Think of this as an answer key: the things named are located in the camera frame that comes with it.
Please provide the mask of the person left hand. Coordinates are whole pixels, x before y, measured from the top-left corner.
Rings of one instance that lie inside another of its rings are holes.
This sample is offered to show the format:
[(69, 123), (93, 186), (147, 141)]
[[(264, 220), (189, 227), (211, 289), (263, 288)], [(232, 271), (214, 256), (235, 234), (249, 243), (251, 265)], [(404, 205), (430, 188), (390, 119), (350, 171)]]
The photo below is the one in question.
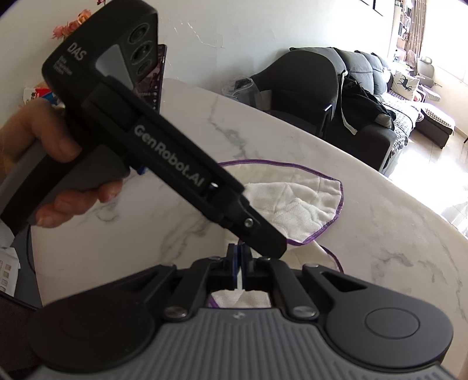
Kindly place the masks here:
[[(58, 110), (43, 98), (20, 108), (1, 128), (1, 179), (4, 180), (29, 147), (41, 142), (46, 153), (60, 162), (74, 160), (81, 147), (68, 135)], [(122, 190), (123, 181), (105, 183), (89, 191), (66, 190), (36, 213), (36, 225), (55, 228), (83, 215), (96, 202), (108, 203)]]

